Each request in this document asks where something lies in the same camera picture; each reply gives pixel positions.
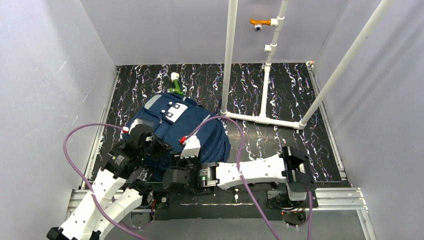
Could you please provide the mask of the navy blue student backpack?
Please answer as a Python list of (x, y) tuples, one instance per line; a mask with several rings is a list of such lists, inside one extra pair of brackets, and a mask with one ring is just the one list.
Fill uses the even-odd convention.
[(173, 93), (157, 93), (126, 125), (130, 127), (136, 119), (153, 128), (154, 133), (172, 150), (181, 152), (180, 139), (194, 132), (200, 142), (200, 162), (227, 162), (231, 144), (223, 123), (215, 114), (191, 98)]

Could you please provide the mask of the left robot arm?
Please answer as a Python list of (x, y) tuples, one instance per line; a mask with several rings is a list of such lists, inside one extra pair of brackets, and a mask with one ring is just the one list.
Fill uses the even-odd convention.
[(86, 183), (88, 192), (65, 222), (48, 231), (46, 237), (49, 240), (103, 240), (113, 228), (119, 228), (139, 240), (144, 239), (121, 225), (120, 221), (142, 204), (148, 194), (148, 186), (136, 180), (120, 197), (116, 200), (113, 198), (145, 159), (161, 159), (172, 149), (172, 145), (156, 136), (152, 127), (142, 123), (131, 127), (117, 126), (116, 129), (128, 134), (128, 138), (110, 150), (108, 162), (99, 170), (93, 183), (76, 167), (68, 154), (68, 140), (77, 130), (72, 130), (65, 137), (65, 158)]

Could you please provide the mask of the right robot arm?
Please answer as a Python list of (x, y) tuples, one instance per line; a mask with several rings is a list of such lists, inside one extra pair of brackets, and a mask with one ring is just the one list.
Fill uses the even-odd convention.
[(303, 201), (317, 188), (309, 157), (303, 150), (284, 146), (271, 157), (240, 163), (200, 163), (197, 157), (177, 158), (163, 175), (162, 187), (202, 195), (215, 187), (227, 190), (243, 184), (285, 184), (291, 201)]

